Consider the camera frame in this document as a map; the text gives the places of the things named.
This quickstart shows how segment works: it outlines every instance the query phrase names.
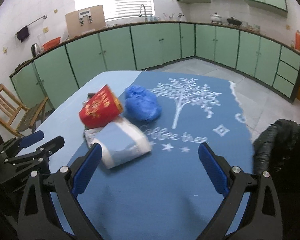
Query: tree trunk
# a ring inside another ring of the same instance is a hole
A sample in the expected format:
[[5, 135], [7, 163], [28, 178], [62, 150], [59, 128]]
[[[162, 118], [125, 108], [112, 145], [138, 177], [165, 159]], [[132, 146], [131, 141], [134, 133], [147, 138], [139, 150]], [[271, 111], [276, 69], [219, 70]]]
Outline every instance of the tree trunk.
[[177, 127], [179, 114], [180, 114], [181, 110], [182, 110], [182, 107], [180, 107], [180, 106], [176, 107], [176, 113], [174, 115], [174, 120], [173, 120], [173, 124], [172, 124], [172, 127], [171, 127], [172, 129], [175, 129]]

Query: red bag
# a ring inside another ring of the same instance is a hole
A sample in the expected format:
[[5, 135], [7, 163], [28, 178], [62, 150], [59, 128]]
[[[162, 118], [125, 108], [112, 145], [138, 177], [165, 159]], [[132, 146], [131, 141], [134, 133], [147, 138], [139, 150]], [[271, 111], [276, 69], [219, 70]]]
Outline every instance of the red bag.
[[105, 85], [79, 112], [83, 124], [89, 129], [104, 127], [123, 111], [118, 98]]

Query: silver screw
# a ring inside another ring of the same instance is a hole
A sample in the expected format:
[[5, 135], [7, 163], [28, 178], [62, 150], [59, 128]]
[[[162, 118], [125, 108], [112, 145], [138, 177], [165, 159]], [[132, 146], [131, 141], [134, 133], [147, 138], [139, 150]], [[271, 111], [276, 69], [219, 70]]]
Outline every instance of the silver screw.
[[270, 173], [267, 172], [267, 171], [264, 171], [264, 172], [262, 173], [262, 175], [263, 175], [264, 177], [266, 177], [266, 178], [269, 178], [269, 177], [270, 177]]
[[66, 173], [67, 171], [68, 171], [68, 167], [67, 166], [62, 166], [61, 168], [60, 168], [60, 172], [61, 173]]
[[232, 167], [232, 171], [233, 171], [234, 173], [240, 173], [241, 169], [240, 169], [238, 166], [233, 166], [233, 167]]
[[31, 171], [31, 173], [30, 173], [30, 176], [31, 177], [35, 177], [35, 176], [37, 176], [38, 175], [38, 172], [37, 171]]

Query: crumpled blue bag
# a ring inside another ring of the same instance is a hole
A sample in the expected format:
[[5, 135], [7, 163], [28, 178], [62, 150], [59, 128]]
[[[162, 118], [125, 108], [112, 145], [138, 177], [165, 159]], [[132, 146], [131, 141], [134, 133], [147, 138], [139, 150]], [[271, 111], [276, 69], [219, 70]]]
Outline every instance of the crumpled blue bag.
[[138, 121], [151, 122], [161, 114], [162, 107], [157, 103], [157, 96], [142, 86], [126, 88], [125, 98], [126, 113]]

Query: faucet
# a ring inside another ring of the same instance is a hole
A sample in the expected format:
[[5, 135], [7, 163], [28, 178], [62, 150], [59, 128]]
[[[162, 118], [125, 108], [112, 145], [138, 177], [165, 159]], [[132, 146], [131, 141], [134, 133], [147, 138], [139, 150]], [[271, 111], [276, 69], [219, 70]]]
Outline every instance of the faucet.
[[143, 8], [144, 8], [144, 10], [145, 10], [145, 22], [147, 22], [147, 21], [148, 21], [148, 19], [147, 19], [146, 7], [145, 7], [145, 5], [144, 5], [144, 4], [141, 4], [141, 5], [140, 5], [140, 14], [139, 14], [139, 17], [141, 17], [141, 16], [142, 16], [142, 14], [141, 14], [142, 7], [143, 7]]

